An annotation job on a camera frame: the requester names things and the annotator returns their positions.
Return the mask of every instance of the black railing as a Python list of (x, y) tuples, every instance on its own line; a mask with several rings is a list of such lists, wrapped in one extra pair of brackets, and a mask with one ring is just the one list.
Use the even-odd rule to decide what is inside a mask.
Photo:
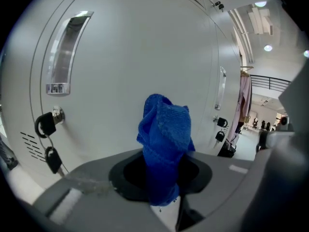
[(269, 76), (263, 76), (263, 75), (250, 75), (250, 76), (251, 76), (252, 86), (264, 87), (264, 88), (273, 89), (273, 90), (280, 91), (280, 92), (285, 91), (285, 89), (291, 83), (290, 81), (287, 81), (287, 80), (269, 77)]

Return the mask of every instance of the blue towel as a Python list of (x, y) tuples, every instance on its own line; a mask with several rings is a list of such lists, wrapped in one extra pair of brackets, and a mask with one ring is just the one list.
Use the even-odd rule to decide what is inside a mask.
[(146, 188), (151, 205), (166, 206), (179, 196), (178, 164), (195, 151), (187, 106), (176, 106), (158, 94), (148, 97), (137, 141), (143, 145)]

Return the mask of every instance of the pink garment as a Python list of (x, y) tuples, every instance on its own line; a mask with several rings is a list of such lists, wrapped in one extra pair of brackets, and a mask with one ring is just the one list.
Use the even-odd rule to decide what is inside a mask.
[[(240, 117), (240, 113), (242, 112), (243, 117), (246, 117), (249, 113), (250, 96), (251, 96), (251, 77), (242, 76), (240, 78), (240, 90), (239, 90), (236, 112), (235, 112), (235, 116), (233, 119), (233, 123), (231, 125), (230, 132), (227, 136), (227, 140), (229, 142), (231, 142), (231, 140), (234, 138), (235, 130), (237, 128), (239, 117)], [(245, 101), (244, 101), (244, 105), (241, 111), (240, 106), (241, 106), (241, 102), (243, 99)]]

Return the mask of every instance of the locker handle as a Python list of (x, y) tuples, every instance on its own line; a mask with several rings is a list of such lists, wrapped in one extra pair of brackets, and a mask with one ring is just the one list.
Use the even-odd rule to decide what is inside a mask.
[(47, 94), (70, 94), (70, 79), (75, 52), (92, 15), (92, 11), (81, 11), (65, 20), (60, 26), (49, 56)]
[(220, 66), (220, 82), (219, 82), (219, 89), (218, 95), (216, 100), (215, 109), (220, 110), (222, 106), (224, 91), (225, 91), (225, 82), (226, 82), (226, 71), (223, 67)]

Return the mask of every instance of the ceiling light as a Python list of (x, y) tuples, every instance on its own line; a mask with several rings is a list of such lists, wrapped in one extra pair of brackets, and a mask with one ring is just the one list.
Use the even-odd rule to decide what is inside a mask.
[(263, 2), (256, 2), (256, 3), (255, 3), (255, 5), (256, 5), (257, 7), (264, 7), (266, 4), (267, 4), (266, 1), (263, 1)]
[(272, 50), (272, 46), (267, 44), (265, 45), (264, 50), (270, 52)]
[(304, 56), (309, 58), (309, 50), (304, 51)]

